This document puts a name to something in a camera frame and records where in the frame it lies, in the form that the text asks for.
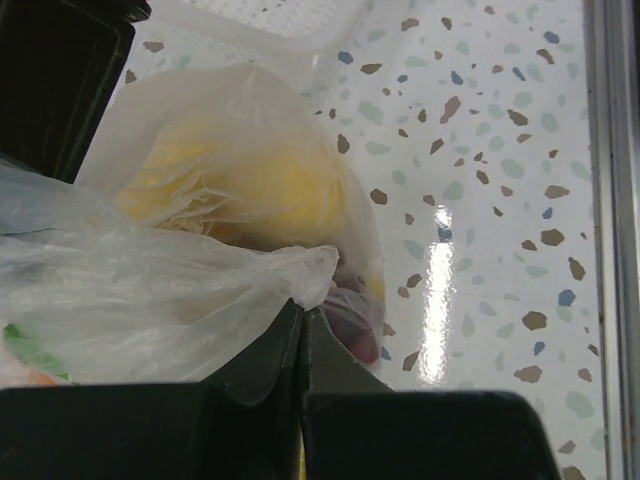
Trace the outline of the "clear printed plastic bag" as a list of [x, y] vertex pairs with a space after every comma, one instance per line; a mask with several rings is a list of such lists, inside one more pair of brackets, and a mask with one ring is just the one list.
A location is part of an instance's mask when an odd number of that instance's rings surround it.
[[252, 64], [121, 90], [74, 183], [1, 166], [3, 387], [206, 378], [287, 303], [378, 364], [374, 214], [303, 98]]

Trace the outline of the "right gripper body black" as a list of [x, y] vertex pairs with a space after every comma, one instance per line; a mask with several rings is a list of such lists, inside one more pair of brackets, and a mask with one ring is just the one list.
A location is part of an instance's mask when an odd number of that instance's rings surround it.
[[1, 156], [75, 180], [146, 1], [3, 0]]

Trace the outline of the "orange fake pineapple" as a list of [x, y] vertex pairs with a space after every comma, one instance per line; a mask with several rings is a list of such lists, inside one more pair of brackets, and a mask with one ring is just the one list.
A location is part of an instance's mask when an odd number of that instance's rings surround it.
[[58, 383], [48, 375], [39, 372], [31, 372], [29, 374], [29, 382], [36, 386], [57, 386]]

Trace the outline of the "red fake grapes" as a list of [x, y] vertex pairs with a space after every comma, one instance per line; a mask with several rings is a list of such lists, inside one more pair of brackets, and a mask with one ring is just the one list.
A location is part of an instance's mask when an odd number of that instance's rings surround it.
[[359, 362], [367, 367], [378, 362], [385, 306], [376, 279], [336, 272], [322, 310], [335, 337]]

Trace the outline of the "yellow fake mango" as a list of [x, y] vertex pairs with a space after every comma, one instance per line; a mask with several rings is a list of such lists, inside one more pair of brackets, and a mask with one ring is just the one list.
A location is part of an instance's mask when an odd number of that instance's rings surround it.
[[314, 136], [250, 143], [165, 128], [114, 203], [145, 226], [246, 248], [313, 246], [346, 226], [352, 180]]

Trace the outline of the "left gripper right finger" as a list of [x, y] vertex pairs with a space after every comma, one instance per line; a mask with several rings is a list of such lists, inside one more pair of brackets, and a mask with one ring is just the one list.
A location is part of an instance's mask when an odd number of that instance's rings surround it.
[[305, 316], [301, 426], [310, 479], [557, 479], [544, 427], [503, 390], [394, 391]]

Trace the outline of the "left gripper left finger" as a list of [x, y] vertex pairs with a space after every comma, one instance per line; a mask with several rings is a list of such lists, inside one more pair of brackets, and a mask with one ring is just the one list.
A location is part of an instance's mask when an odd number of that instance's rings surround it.
[[295, 479], [301, 308], [195, 383], [1, 394], [5, 479]]

